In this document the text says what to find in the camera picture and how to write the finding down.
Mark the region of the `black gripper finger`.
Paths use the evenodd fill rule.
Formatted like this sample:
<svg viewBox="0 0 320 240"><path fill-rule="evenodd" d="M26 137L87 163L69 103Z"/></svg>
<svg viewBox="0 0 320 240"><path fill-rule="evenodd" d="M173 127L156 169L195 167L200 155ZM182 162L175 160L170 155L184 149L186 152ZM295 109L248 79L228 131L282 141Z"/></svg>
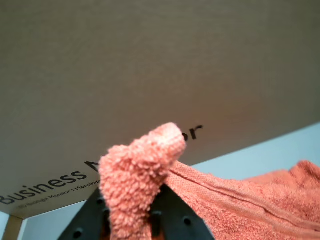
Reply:
<svg viewBox="0 0 320 240"><path fill-rule="evenodd" d="M109 213L100 191L94 191L58 239L109 240Z"/></svg>
<svg viewBox="0 0 320 240"><path fill-rule="evenodd" d="M153 240L212 240L205 221L168 185L160 187L149 211Z"/></svg>

